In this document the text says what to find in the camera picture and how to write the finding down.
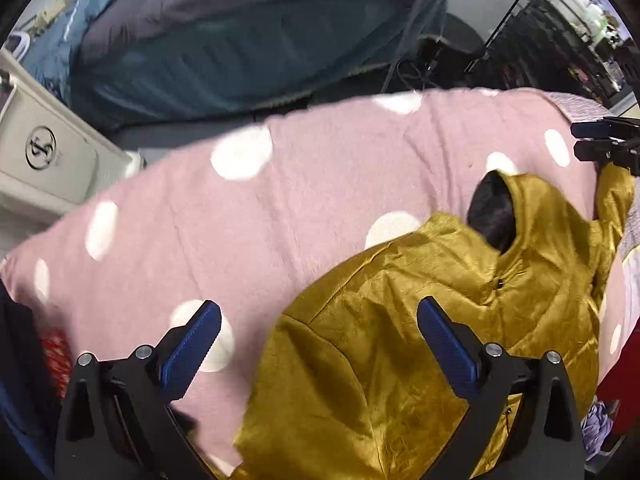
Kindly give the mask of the mustard yellow satin jacket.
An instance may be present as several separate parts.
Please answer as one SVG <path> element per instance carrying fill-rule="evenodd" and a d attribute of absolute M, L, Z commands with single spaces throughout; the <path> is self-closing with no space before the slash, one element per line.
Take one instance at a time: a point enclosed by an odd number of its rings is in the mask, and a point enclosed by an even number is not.
<path fill-rule="evenodd" d="M 587 219 L 533 174 L 486 174 L 480 218 L 504 196 L 506 244 L 436 212 L 365 250 L 283 311 L 260 358 L 235 445 L 239 479 L 416 479 L 468 406 L 422 336 L 419 304 L 522 358 L 565 362 L 581 411 L 596 392 L 599 314 L 636 181 L 608 165 Z"/>

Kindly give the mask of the red cloth item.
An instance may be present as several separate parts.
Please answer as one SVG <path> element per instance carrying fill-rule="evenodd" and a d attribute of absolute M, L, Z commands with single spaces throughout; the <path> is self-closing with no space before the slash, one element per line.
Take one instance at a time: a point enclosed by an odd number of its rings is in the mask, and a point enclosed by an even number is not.
<path fill-rule="evenodd" d="M 62 330 L 52 328 L 52 330 L 44 330 L 40 334 L 40 341 L 43 348 L 44 364 L 46 364 L 58 400 L 63 401 L 73 369 L 72 352 L 70 352 L 66 335 Z"/>

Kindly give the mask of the pink polka dot blanket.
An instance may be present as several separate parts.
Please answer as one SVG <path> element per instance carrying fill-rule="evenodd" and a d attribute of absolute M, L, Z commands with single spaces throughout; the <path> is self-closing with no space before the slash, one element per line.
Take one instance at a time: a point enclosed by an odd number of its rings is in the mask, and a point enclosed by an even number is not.
<path fill-rule="evenodd" d="M 12 250 L 1 278 L 74 353 L 126 356 L 206 300 L 178 404 L 223 474 L 416 479 L 465 412 L 416 326 L 434 297 L 579 411 L 639 318 L 639 182 L 572 152 L 596 102 L 431 90 L 323 105 L 172 152 Z"/>

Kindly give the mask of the white storage box with logo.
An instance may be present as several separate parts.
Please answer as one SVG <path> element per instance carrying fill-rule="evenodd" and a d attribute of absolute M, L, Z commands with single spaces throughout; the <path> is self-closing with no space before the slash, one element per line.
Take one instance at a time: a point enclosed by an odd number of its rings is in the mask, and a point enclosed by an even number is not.
<path fill-rule="evenodd" d="M 53 222 L 144 167 L 1 51 L 1 207 Z"/>

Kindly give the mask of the teal blue mattress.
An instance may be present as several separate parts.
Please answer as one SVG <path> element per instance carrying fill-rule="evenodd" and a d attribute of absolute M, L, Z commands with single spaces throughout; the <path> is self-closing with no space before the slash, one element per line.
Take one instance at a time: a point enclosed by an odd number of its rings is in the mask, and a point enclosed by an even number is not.
<path fill-rule="evenodd" d="M 80 43 L 113 0 L 75 0 L 23 65 L 102 132 L 258 110 L 394 62 L 445 26 L 448 0 L 279 0 L 169 29 L 85 63 Z"/>

